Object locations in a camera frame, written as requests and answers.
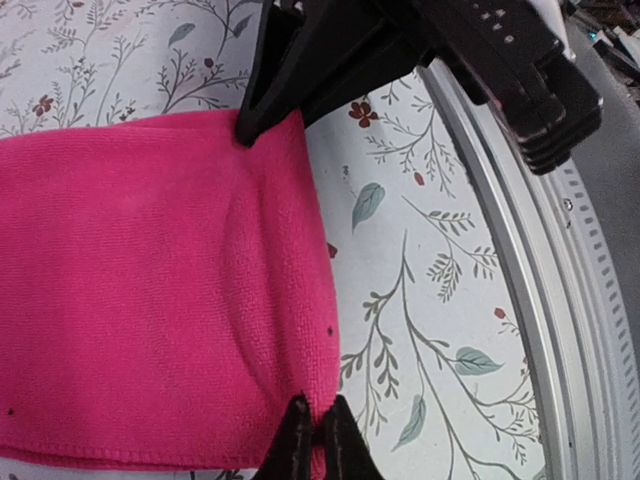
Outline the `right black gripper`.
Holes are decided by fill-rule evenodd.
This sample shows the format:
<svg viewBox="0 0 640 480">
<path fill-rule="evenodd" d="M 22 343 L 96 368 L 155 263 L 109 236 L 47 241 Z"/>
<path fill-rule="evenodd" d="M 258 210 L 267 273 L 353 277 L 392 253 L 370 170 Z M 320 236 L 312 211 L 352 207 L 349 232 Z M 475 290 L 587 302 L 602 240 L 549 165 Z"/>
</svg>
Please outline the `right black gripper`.
<svg viewBox="0 0 640 480">
<path fill-rule="evenodd" d="M 442 60 L 492 104 L 535 175 L 566 162 L 602 122 L 602 99 L 526 1 L 376 1 L 381 26 L 303 102 L 304 125 L 416 66 Z"/>
</svg>

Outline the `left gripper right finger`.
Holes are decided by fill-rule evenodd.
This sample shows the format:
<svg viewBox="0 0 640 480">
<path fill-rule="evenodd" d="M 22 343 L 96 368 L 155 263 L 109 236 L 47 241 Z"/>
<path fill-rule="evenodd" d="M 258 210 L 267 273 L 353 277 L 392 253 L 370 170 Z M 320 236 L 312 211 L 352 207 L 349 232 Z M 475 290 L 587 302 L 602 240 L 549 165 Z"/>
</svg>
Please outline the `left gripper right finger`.
<svg viewBox="0 0 640 480">
<path fill-rule="evenodd" d="M 342 395 L 337 395 L 314 433 L 324 453 L 325 479 L 382 480 L 357 422 Z"/>
</svg>

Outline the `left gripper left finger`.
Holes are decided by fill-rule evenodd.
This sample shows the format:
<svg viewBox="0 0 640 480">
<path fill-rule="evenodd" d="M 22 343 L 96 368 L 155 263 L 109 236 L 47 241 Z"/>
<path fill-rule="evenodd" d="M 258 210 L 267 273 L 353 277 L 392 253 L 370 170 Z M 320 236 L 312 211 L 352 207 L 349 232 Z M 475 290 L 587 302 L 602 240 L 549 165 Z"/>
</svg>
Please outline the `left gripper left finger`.
<svg viewBox="0 0 640 480">
<path fill-rule="evenodd" d="M 315 430 L 306 396 L 293 396 L 254 480 L 310 480 Z"/>
</svg>

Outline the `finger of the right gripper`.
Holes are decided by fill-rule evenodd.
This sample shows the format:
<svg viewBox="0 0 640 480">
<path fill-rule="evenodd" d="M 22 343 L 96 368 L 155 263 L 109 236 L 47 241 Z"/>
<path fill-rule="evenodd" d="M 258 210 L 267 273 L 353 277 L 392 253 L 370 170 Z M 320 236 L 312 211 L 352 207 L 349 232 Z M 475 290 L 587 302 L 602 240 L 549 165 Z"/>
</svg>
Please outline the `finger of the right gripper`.
<svg viewBox="0 0 640 480">
<path fill-rule="evenodd" d="M 348 1 L 265 1 L 251 76 L 235 138 L 254 145 L 266 131 L 308 103 L 344 62 Z"/>
</svg>

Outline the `pink red towel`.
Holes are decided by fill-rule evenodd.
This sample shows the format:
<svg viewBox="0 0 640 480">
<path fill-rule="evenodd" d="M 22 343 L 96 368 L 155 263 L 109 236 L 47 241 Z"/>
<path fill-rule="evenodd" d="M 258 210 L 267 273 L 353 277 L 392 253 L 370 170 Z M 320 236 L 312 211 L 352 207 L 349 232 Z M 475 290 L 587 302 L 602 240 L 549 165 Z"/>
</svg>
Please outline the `pink red towel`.
<svg viewBox="0 0 640 480">
<path fill-rule="evenodd" d="M 1 142 L 1 454 L 81 469 L 259 465 L 340 353 L 298 114 L 233 110 Z"/>
</svg>

